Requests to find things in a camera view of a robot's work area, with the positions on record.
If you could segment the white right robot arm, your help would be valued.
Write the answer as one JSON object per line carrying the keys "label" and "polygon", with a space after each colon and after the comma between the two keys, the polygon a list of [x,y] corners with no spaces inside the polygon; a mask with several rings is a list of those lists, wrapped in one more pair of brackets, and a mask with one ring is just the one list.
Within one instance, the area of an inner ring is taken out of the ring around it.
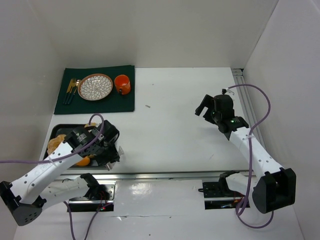
{"label": "white right robot arm", "polygon": [[276,162],[250,134],[250,127],[244,118],[235,115],[233,99],[227,94],[214,97],[205,95],[195,110],[199,116],[218,127],[228,141],[234,144],[245,159],[252,162],[252,171],[257,182],[250,185],[250,198],[256,209],[266,214],[290,205],[296,200],[296,173]]}

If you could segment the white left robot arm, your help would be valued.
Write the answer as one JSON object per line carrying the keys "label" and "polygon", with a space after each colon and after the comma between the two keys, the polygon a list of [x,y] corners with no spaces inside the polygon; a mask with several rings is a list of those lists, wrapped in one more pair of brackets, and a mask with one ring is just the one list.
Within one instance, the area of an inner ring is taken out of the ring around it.
{"label": "white left robot arm", "polygon": [[120,160],[115,146],[119,136],[119,130],[107,120],[99,126],[79,125],[63,132],[62,141],[42,163],[13,182],[2,181],[0,197],[17,225],[25,226],[44,210],[73,198],[106,203],[112,191],[100,184],[91,173],[62,182],[55,180],[89,156],[100,166],[110,169]]}

